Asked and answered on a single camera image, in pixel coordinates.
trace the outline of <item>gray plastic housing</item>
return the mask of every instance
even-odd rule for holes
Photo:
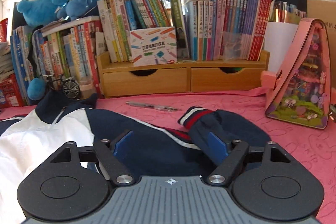
[[[47,224],[27,219],[24,224]],[[257,218],[234,203],[222,187],[200,177],[142,177],[117,188],[98,211],[68,224],[274,224]],[[291,224],[318,224],[311,217]]]

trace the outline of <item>pink desk mat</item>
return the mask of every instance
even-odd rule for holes
[[[99,100],[97,108],[112,110],[154,125],[180,130],[184,128],[177,123],[177,120],[191,106],[238,113],[265,130],[273,141],[284,147],[319,179],[325,189],[325,198],[318,213],[318,219],[323,224],[335,224],[336,123],[329,120],[325,130],[317,130],[266,118],[264,92],[263,88],[257,88],[250,91],[140,95]],[[125,104],[126,101],[169,105],[181,111],[162,112],[131,107]],[[33,106],[2,109],[0,119],[28,114],[33,109]]]

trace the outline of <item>circular pad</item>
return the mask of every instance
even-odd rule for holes
[[[68,198],[78,192],[80,183],[72,177],[54,177],[46,180],[41,191],[50,198]]]

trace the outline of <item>wooden desk organizer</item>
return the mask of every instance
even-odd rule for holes
[[[134,67],[130,62],[111,63],[108,52],[97,56],[105,98],[139,94],[250,90],[261,86],[269,53],[259,61],[198,61]]]

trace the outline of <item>red box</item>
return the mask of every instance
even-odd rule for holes
[[[0,82],[0,108],[24,105],[15,74],[13,73]]]

